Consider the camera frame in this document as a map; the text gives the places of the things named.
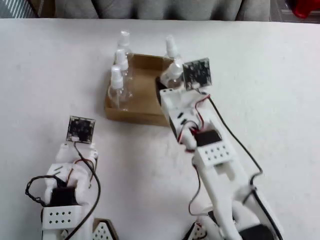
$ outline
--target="white robotic arm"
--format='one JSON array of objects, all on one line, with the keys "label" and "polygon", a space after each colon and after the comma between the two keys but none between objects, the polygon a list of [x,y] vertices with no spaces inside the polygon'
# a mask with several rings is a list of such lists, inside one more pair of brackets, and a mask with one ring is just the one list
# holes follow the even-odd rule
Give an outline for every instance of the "white robotic arm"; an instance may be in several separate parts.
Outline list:
[{"label": "white robotic arm", "polygon": [[218,119],[210,95],[204,93],[207,90],[159,92],[163,113],[177,141],[194,154],[192,164],[212,202],[211,217],[200,216],[185,239],[204,239],[199,235],[205,229],[210,240],[282,240],[279,222],[254,187],[254,177],[245,173],[221,124],[223,119]]},{"label": "white robotic arm", "polygon": [[[55,163],[46,175],[33,178],[27,185],[25,193],[43,206],[42,240],[118,239],[110,220],[94,221],[93,210],[101,189],[96,175],[98,152],[92,143],[93,130],[94,120],[71,116],[67,141],[61,144]],[[29,192],[32,182],[41,178],[46,184],[43,201]],[[98,189],[91,184],[93,178]],[[96,201],[91,202],[88,196],[96,191]]]}]

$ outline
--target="cable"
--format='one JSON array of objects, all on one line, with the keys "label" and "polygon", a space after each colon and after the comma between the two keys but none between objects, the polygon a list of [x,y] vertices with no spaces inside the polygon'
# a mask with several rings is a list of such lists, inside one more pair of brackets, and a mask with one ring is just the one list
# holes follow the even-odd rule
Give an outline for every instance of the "cable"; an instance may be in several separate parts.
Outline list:
[{"label": "cable", "polygon": [[31,178],[31,180],[26,185],[25,194],[29,198],[31,198],[33,201],[35,201],[36,203],[41,204],[42,207],[46,207],[47,205],[41,199],[41,197],[39,197],[39,196],[35,197],[35,196],[31,195],[31,193],[29,192],[29,189],[30,189],[32,183],[37,179],[55,179],[56,180],[56,185],[57,185],[58,188],[67,186],[67,184],[64,181],[62,181],[60,178],[58,178],[55,175],[43,175],[43,176],[35,176],[35,177]]},{"label": "cable", "polygon": [[84,156],[81,154],[81,152],[78,150],[77,148],[77,142],[73,143],[73,146],[75,148],[75,150],[77,151],[79,157],[81,158],[81,161],[83,161],[87,167],[90,169],[90,171],[92,172],[96,183],[98,185],[98,194],[96,197],[96,200],[92,206],[92,208],[90,209],[90,211],[87,213],[87,215],[82,219],[82,221],[73,229],[73,231],[64,239],[64,240],[70,240],[70,238],[82,227],[82,225],[88,220],[88,218],[91,216],[91,214],[94,212],[96,206],[98,205],[99,199],[100,199],[100,195],[101,195],[101,185],[100,185],[100,181],[99,178],[95,172],[95,170],[89,165],[88,163],[88,159],[85,159]]},{"label": "cable", "polygon": [[272,219],[272,217],[270,216],[269,212],[267,211],[266,207],[264,206],[264,204],[262,203],[261,199],[258,196],[257,193],[257,189],[254,186],[254,179],[263,174],[263,169],[261,168],[261,166],[258,164],[258,162],[256,161],[256,159],[251,155],[251,153],[247,150],[247,148],[242,144],[242,142],[234,135],[234,133],[230,130],[230,128],[228,127],[228,125],[226,124],[226,122],[224,121],[223,117],[221,116],[219,110],[217,109],[214,101],[211,99],[211,97],[208,97],[211,105],[213,106],[214,110],[216,111],[218,117],[220,118],[222,124],[224,125],[224,127],[228,130],[228,132],[231,134],[231,136],[237,141],[237,143],[243,148],[243,150],[248,154],[248,156],[251,158],[251,160],[254,162],[255,166],[258,168],[259,172],[253,174],[250,178],[249,184],[252,188],[251,192],[246,196],[246,198],[243,201],[247,201],[247,199],[250,197],[251,194],[253,194],[255,200],[257,201],[258,205],[260,206],[260,208],[262,209],[262,211],[264,212],[264,214],[266,215],[266,217],[268,218],[269,222],[271,223],[275,234],[277,235],[279,240],[283,240],[283,237],[276,225],[276,223],[274,222],[274,220]]},{"label": "cable", "polygon": [[208,214],[206,213],[192,213],[191,212],[191,204],[194,202],[194,200],[196,199],[196,197],[198,196],[199,192],[200,192],[200,188],[201,188],[201,181],[200,181],[200,176],[199,176],[199,172],[198,172],[198,169],[196,167],[196,165],[192,165],[196,171],[196,176],[198,178],[198,189],[196,190],[195,192],[195,195],[193,196],[193,198],[190,200],[189,202],[189,205],[188,205],[188,210],[189,210],[189,214],[191,216],[194,216],[194,217],[198,217],[198,216],[208,216]]},{"label": "cable", "polygon": [[204,129],[204,127],[205,127],[205,121],[204,121],[203,117],[201,116],[201,114],[200,114],[200,112],[199,112],[199,110],[198,110],[198,108],[197,108],[197,105],[198,105],[199,103],[202,103],[202,102],[205,101],[206,99],[209,99],[209,98],[210,98],[210,94],[207,95],[205,98],[197,101],[197,102],[195,103],[195,105],[194,105],[194,108],[195,108],[196,112],[198,113],[199,118],[200,118],[200,120],[201,120],[201,128],[200,128],[199,131],[201,131],[202,129]]},{"label": "cable", "polygon": [[179,134],[179,136],[178,136],[178,138],[177,138],[178,143],[180,143],[180,141],[181,141],[182,132],[183,132],[185,126],[187,125],[187,123],[193,123],[193,124],[195,125],[196,131],[193,131],[192,134],[195,134],[196,132],[199,131],[199,126],[198,126],[198,124],[197,124],[195,121],[192,121],[192,120],[185,121],[184,124],[183,124],[183,126],[182,126],[182,128],[181,128],[180,134]]},{"label": "cable", "polygon": [[[92,168],[94,168],[94,172],[96,172],[96,170],[97,170],[97,164],[96,164],[96,166],[95,166],[95,164],[94,164],[90,159],[85,159],[85,160],[88,161],[88,162],[90,162],[90,163],[92,164]],[[74,164],[77,164],[77,163],[80,162],[80,161],[82,161],[82,159],[79,159],[79,160],[75,161]],[[94,177],[94,175],[91,174],[90,183],[91,183],[93,177]]]}]

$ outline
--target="white table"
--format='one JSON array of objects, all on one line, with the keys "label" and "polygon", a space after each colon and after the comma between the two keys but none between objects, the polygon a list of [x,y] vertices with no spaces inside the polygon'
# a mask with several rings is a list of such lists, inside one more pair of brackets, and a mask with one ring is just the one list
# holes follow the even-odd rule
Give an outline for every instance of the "white table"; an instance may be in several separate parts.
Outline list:
[{"label": "white table", "polygon": [[[256,184],[285,239],[319,239],[319,25],[58,19],[0,20],[0,238],[40,239],[41,206],[25,187],[53,163],[69,115],[96,119],[95,215],[111,219],[121,240],[179,240],[193,222],[197,178],[171,131],[105,118],[105,77],[122,29],[135,53],[163,55],[172,33],[185,61],[209,57],[213,99],[264,168]],[[209,203],[202,189],[193,210]]]}]

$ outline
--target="bottle cap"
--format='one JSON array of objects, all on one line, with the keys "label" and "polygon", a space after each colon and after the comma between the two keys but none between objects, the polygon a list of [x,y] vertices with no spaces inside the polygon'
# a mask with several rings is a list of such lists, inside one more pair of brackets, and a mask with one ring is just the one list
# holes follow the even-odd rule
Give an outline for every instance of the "bottle cap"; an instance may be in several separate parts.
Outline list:
[{"label": "bottle cap", "polygon": [[121,31],[120,39],[118,41],[119,48],[127,48],[130,44],[130,33],[128,31]]},{"label": "bottle cap", "polygon": [[118,49],[115,53],[115,63],[120,67],[121,71],[129,68],[128,59],[124,49]]},{"label": "bottle cap", "polygon": [[124,78],[120,67],[117,65],[111,67],[111,87],[113,89],[122,89],[124,87]]},{"label": "bottle cap", "polygon": [[172,35],[168,35],[165,39],[165,43],[166,54],[169,58],[175,59],[179,55],[179,53],[174,37]]},{"label": "bottle cap", "polygon": [[180,61],[175,60],[173,63],[170,64],[167,74],[169,78],[177,79],[180,77],[183,71],[184,69],[183,69],[182,63]]}]

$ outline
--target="black circuit board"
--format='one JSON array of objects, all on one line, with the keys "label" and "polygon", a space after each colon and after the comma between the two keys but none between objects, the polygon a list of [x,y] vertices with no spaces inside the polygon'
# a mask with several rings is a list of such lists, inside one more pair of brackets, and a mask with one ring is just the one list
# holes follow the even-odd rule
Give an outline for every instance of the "black circuit board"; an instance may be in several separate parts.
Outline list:
[{"label": "black circuit board", "polygon": [[187,91],[194,88],[211,86],[209,58],[184,63],[183,78]]},{"label": "black circuit board", "polygon": [[77,142],[91,144],[92,137],[94,135],[95,123],[96,120],[94,119],[70,116],[68,132],[65,140],[73,142],[72,137],[76,137],[78,138]]}]

